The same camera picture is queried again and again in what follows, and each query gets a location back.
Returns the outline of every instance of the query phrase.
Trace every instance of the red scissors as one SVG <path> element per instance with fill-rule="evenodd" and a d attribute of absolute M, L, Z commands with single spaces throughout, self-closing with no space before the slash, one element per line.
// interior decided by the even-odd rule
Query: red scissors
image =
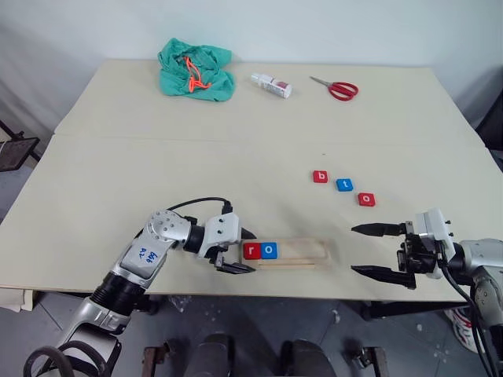
<path fill-rule="evenodd" d="M 349 82 L 326 82 L 320 79 L 316 79 L 313 76 L 309 77 L 329 88 L 329 92 L 332 97 L 338 99 L 339 101 L 352 100 L 354 96 L 358 94 L 358 87 L 354 84 L 350 84 Z"/>

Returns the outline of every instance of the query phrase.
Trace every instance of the white sneaker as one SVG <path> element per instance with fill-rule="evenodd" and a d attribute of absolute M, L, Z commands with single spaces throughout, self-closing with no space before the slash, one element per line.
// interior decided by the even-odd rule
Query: white sneaker
<path fill-rule="evenodd" d="M 468 316 L 464 314 L 463 309 L 448 309 L 444 310 L 444 313 L 453 323 L 453 331 L 457 340 L 459 340 L 467 350 L 478 353 L 472 333 L 472 322 Z"/>

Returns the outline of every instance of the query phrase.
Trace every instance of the scissor handle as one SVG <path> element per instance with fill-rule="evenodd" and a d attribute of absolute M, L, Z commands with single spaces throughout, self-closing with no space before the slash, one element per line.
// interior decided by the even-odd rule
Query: scissor handle
<path fill-rule="evenodd" d="M 358 87 L 349 82 L 334 82 L 329 86 L 329 92 L 339 101 L 349 101 L 358 94 Z"/>

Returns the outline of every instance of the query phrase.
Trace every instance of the blue letter block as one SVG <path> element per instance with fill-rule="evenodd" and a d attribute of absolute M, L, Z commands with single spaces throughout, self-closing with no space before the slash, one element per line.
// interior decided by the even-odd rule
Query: blue letter block
<path fill-rule="evenodd" d="M 336 185 L 339 191 L 353 191 L 353 183 L 350 178 L 337 179 Z"/>
<path fill-rule="evenodd" d="M 277 245 L 275 242 L 264 242 L 260 244 L 262 259 L 277 259 Z"/>

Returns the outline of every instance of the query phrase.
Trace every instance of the green cloth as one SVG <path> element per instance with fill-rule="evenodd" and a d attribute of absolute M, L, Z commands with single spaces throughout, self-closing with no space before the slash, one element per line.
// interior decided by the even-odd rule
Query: green cloth
<path fill-rule="evenodd" d="M 234 79 L 229 72 L 220 68 L 230 62 L 232 53 L 214 46 L 191 46 L 170 39 L 157 54 L 160 69 L 160 89 L 168 96 L 187 96 L 207 101 L 227 101 L 234 93 Z M 211 83 L 207 89 L 196 87 L 189 92 L 190 73 L 183 57 L 189 57 L 201 73 L 203 84 Z"/>

